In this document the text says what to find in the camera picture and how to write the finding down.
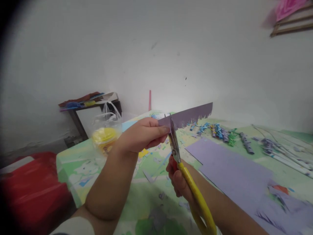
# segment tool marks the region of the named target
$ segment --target pink stick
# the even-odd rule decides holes
[[[151,90],[149,90],[149,111],[151,111]]]

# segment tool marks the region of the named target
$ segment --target scissors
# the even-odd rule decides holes
[[[181,159],[180,159],[180,154],[179,154],[179,147],[178,147],[178,142],[177,142],[177,137],[176,137],[176,131],[174,128],[174,122],[173,118],[170,115],[170,121],[171,121],[171,132],[169,133],[169,138],[170,138],[170,144],[172,148],[172,154],[170,156],[170,164],[174,169],[174,172],[177,170],[180,170],[186,179],[196,201],[198,202],[200,209],[202,210],[202,214],[204,217],[205,224],[203,223],[200,215],[192,208],[190,207],[191,214],[199,227],[199,230],[202,235],[205,234],[212,234],[216,235],[216,227],[214,220],[212,218],[212,214],[200,192],[198,187],[196,186],[193,178],[191,177],[188,169],[184,167]]]

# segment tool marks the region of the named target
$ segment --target scissor blade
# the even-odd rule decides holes
[[[179,146],[178,146],[178,142],[177,142],[177,136],[176,136],[176,131],[175,131],[175,127],[174,127],[174,122],[173,122],[173,118],[172,116],[170,115],[170,121],[171,121],[171,142],[172,142],[172,149],[175,150],[175,155],[173,154],[174,156],[174,159],[177,163],[180,163],[181,160],[180,160],[180,155],[179,155]]]

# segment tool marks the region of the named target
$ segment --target left hand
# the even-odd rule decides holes
[[[117,140],[115,146],[122,151],[139,153],[164,143],[170,128],[159,126],[156,119],[146,117],[129,127]]]

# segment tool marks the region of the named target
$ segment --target yellow container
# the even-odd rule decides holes
[[[117,140],[116,130],[111,127],[102,127],[92,134],[92,140],[101,153],[107,157],[113,144]]]
[[[87,101],[87,102],[84,103],[85,107],[93,106],[93,105],[95,105],[95,104],[96,104],[95,101]]]

